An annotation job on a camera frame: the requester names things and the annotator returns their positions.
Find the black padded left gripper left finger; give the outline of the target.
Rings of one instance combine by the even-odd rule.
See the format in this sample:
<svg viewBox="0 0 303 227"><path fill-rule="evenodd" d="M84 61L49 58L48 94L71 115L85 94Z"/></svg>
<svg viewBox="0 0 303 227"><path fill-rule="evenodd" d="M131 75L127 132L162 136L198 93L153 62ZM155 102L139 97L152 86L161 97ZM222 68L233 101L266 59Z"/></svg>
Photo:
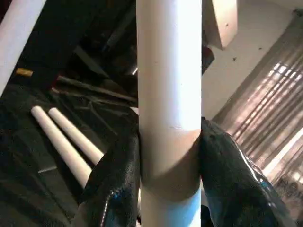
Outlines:
<svg viewBox="0 0 303 227"><path fill-rule="evenodd" d="M94 167L73 227L134 227L138 216L140 139L125 129Z"/></svg>

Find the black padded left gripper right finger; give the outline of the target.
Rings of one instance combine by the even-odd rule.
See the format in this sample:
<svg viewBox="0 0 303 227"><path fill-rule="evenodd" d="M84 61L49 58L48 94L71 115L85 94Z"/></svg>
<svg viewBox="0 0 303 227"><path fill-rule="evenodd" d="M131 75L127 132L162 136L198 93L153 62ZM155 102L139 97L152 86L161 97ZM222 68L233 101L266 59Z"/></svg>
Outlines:
<svg viewBox="0 0 303 227"><path fill-rule="evenodd" d="M215 227L294 227L262 171L216 123L201 120L199 167Z"/></svg>

